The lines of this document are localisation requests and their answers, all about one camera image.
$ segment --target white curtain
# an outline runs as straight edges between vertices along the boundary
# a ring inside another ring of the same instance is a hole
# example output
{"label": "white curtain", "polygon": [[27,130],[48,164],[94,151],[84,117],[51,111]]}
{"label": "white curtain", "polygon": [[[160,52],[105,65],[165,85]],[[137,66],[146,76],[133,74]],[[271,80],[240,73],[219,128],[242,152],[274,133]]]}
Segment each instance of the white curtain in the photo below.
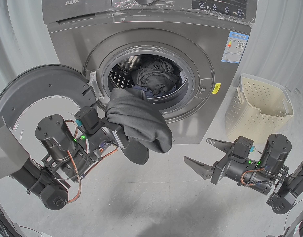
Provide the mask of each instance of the white curtain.
{"label": "white curtain", "polygon": [[[0,91],[32,67],[59,63],[41,0],[0,0]],[[258,0],[233,85],[249,73],[303,92],[303,0]]]}

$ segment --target plastic wrap film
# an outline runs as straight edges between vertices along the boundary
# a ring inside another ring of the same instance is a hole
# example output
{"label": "plastic wrap film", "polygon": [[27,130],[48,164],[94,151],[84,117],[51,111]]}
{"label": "plastic wrap film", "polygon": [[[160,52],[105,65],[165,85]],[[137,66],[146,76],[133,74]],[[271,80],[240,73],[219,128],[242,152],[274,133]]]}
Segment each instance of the plastic wrap film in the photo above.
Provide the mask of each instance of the plastic wrap film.
{"label": "plastic wrap film", "polygon": [[139,4],[135,0],[112,0],[114,16],[133,14],[133,10],[139,16],[144,15],[144,10],[155,10],[162,13],[174,12],[177,16],[213,16],[250,27],[255,22],[256,6],[257,0],[155,0],[150,4]]}

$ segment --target basket handle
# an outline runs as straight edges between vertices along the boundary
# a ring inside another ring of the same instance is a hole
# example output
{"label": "basket handle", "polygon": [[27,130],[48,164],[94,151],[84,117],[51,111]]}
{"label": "basket handle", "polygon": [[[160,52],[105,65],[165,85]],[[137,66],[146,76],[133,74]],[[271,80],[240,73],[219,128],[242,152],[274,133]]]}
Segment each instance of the basket handle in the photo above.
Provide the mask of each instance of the basket handle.
{"label": "basket handle", "polygon": [[241,91],[240,91],[240,88],[239,88],[239,85],[237,86],[237,93],[238,93],[238,99],[239,99],[239,102],[242,104],[242,95],[241,95]]}

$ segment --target qr code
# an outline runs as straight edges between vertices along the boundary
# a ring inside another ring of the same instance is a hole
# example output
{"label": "qr code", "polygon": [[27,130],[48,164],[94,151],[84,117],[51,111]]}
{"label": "qr code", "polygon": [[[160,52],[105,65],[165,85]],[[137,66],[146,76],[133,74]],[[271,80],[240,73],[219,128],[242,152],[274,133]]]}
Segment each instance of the qr code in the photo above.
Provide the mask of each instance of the qr code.
{"label": "qr code", "polygon": [[244,47],[245,47],[245,41],[237,41],[237,44],[236,44],[236,48],[238,48],[238,49],[244,49]]}

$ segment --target yellow warning sticker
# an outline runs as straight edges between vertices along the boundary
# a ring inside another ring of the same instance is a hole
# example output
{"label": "yellow warning sticker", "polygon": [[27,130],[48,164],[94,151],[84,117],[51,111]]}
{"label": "yellow warning sticker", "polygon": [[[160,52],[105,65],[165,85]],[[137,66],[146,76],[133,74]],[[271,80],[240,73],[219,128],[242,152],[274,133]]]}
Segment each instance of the yellow warning sticker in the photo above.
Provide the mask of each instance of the yellow warning sticker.
{"label": "yellow warning sticker", "polygon": [[221,87],[220,83],[215,84],[215,88],[212,91],[212,94],[217,94],[217,92],[219,91],[220,87]]}

